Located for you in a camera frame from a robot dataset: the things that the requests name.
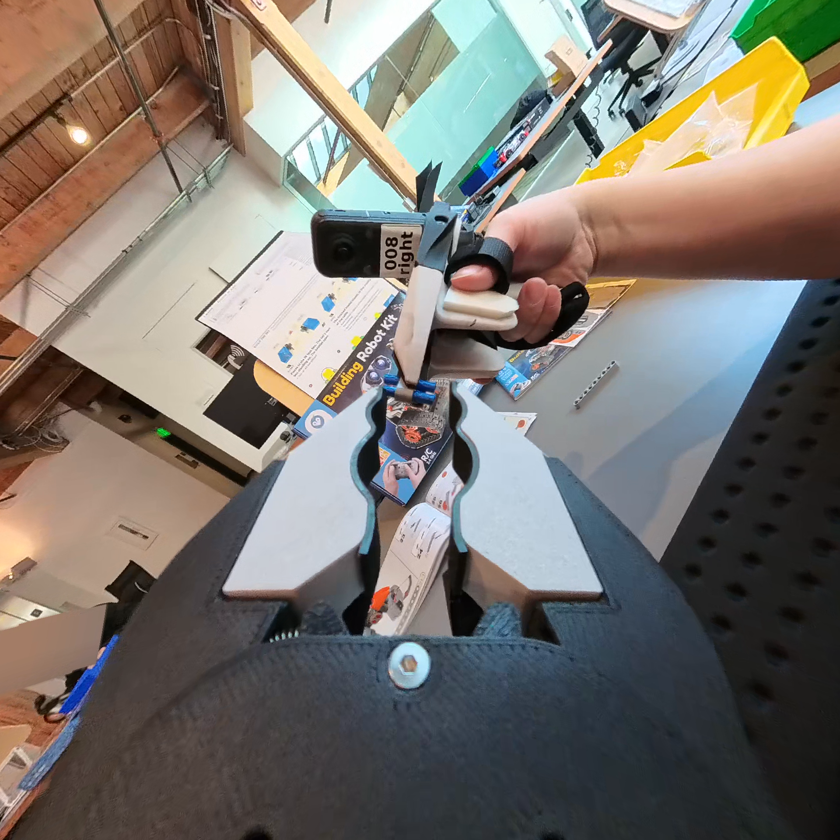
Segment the yellow plastic bin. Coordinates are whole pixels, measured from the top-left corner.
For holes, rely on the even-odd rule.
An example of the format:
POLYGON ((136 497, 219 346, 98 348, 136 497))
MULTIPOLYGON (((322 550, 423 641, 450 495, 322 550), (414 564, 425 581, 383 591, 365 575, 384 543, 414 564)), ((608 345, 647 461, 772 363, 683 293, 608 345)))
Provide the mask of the yellow plastic bin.
POLYGON ((777 140, 787 133, 809 87, 803 64, 780 38, 769 37, 708 84, 674 103, 627 140, 604 153, 598 164, 592 169, 584 169, 575 183, 629 173, 645 142, 666 142, 711 95, 723 104, 745 91, 754 90, 752 123, 744 147, 751 149, 777 140))

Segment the white instruction poster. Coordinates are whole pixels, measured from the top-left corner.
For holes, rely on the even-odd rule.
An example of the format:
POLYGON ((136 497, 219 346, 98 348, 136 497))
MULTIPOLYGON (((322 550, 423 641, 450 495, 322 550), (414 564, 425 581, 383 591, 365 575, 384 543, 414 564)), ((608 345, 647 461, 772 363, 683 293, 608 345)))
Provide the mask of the white instruction poster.
POLYGON ((309 397, 393 302, 382 278, 328 278, 313 261, 308 234, 280 233, 196 320, 232 340, 309 397))

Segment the green bin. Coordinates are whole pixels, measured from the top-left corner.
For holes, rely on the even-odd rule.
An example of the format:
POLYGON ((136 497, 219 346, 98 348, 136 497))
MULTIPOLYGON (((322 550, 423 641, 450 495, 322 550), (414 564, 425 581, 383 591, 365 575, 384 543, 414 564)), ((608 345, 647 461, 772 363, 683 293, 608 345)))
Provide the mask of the green bin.
POLYGON ((742 53, 776 37, 801 63, 839 40, 838 1, 752 1, 731 32, 742 53))

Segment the orange vehicle leaflet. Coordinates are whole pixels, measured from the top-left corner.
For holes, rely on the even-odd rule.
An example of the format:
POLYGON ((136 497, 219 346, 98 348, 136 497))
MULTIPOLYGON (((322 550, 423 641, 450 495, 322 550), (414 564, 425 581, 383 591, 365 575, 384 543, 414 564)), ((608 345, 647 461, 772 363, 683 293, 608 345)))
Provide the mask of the orange vehicle leaflet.
POLYGON ((563 332, 554 343, 566 348, 576 347, 610 314, 611 310, 609 308, 586 309, 578 321, 563 332))

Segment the grey beam with blue pins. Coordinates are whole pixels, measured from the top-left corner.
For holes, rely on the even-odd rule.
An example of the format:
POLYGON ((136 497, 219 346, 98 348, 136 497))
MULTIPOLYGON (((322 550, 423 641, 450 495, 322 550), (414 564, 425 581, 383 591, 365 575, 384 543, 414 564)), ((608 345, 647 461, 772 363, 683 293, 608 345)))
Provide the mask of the grey beam with blue pins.
POLYGON ((433 406, 437 401, 438 384, 435 381, 421 380, 416 385, 407 385, 397 374, 386 374, 382 379, 383 393, 399 402, 433 406))

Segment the grey desk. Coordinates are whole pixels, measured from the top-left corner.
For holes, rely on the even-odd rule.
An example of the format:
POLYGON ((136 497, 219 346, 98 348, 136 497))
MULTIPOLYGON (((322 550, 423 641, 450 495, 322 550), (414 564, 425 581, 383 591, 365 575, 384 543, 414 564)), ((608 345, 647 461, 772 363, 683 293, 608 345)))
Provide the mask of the grey desk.
MULTIPOLYGON (((803 103, 792 134, 838 117, 838 86, 803 103)), ((534 442, 561 458, 660 559, 804 280, 646 279, 527 398, 534 442), (619 370, 574 399, 611 361, 619 370)))

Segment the black wall device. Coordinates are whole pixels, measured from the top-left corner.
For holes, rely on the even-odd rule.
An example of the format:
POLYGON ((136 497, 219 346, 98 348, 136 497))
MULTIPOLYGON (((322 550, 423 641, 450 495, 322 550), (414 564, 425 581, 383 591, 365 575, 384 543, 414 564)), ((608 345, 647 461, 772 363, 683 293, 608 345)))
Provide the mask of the black wall device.
POLYGON ((159 459, 196 473, 200 461, 175 441, 175 435, 160 414, 142 402, 126 402, 120 398, 115 403, 117 433, 159 459))

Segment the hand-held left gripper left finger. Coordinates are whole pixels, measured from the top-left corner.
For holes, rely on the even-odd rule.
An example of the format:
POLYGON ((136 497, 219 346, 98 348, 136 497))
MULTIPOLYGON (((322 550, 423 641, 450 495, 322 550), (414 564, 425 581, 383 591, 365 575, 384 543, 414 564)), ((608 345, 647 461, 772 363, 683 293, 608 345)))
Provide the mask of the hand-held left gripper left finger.
POLYGON ((374 478, 387 395, 369 391, 289 454, 222 587, 303 613, 327 603, 367 612, 381 568, 374 478))

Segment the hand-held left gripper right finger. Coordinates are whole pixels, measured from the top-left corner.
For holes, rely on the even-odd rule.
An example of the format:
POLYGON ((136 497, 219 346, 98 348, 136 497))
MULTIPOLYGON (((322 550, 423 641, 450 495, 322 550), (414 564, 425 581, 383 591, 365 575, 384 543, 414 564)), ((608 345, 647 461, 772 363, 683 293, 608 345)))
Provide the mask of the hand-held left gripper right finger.
POLYGON ((477 395, 452 384, 453 467, 463 486, 451 505, 448 615, 469 634, 507 603, 525 623, 541 604, 604 596, 545 454, 477 395))

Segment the dark robot kit box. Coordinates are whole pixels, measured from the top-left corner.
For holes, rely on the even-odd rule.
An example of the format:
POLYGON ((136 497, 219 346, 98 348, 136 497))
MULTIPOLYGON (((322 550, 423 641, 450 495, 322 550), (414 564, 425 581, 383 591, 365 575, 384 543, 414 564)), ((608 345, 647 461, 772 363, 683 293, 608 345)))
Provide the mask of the dark robot kit box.
MULTIPOLYGON (((394 296, 383 314, 350 352, 331 380, 294 426, 309 439, 360 396, 388 386, 396 377, 393 340, 405 293, 394 296)), ((435 402, 413 404, 390 396, 385 430, 379 441, 380 470, 375 488, 396 504, 406 506, 444 450, 448 427, 448 386, 436 385, 435 402)))

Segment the wood-edged grey table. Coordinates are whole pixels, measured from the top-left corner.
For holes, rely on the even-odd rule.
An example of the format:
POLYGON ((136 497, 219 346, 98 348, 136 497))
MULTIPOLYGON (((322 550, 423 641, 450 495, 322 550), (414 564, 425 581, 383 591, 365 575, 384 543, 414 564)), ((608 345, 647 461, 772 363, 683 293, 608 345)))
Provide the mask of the wood-edged grey table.
POLYGON ((496 173, 473 195, 477 197, 507 184, 519 172, 528 172, 539 163, 555 144, 561 144, 564 132, 569 128, 577 130, 587 148, 595 156, 603 152, 603 144, 592 121, 583 111, 587 100, 599 93, 599 87, 605 75, 606 57, 614 50, 613 41, 608 38, 587 60, 581 73, 572 80, 567 89, 551 101, 532 110, 539 119, 532 119, 529 114, 521 120, 516 129, 509 132, 510 140, 516 143, 512 150, 504 142, 497 149, 501 165, 496 173))

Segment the white wall plate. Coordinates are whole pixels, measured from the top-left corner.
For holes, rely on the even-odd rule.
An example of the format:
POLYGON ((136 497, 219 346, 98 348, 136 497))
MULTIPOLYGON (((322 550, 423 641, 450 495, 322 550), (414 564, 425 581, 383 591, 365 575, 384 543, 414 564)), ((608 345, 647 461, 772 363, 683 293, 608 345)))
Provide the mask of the white wall plate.
POLYGON ((138 551, 147 551, 159 537, 159 533, 124 516, 114 519, 107 536, 132 546, 138 551))

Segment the instruction booklet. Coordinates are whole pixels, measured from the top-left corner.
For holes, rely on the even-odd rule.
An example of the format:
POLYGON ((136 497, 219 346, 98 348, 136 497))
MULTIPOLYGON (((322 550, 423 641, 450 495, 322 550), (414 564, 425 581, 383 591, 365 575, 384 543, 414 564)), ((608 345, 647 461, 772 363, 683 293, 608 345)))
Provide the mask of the instruction booklet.
POLYGON ((410 631, 445 566, 454 502, 464 486, 448 463, 400 521, 381 564, 363 635, 392 637, 410 631))

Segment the person's right forearm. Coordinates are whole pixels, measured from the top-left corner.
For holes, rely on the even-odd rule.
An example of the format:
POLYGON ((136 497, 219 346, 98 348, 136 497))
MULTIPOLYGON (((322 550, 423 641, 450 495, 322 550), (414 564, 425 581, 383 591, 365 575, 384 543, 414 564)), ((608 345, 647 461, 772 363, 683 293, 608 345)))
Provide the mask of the person's right forearm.
POLYGON ((839 118, 754 149, 568 192, 594 277, 839 278, 839 118))

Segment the wooden post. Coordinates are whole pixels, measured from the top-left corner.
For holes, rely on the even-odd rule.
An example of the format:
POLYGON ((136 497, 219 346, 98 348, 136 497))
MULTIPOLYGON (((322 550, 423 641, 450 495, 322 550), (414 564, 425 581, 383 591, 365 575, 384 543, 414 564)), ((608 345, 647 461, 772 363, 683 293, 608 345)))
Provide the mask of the wooden post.
POLYGON ((237 1, 245 24, 402 199, 418 207, 417 173, 273 2, 237 1))

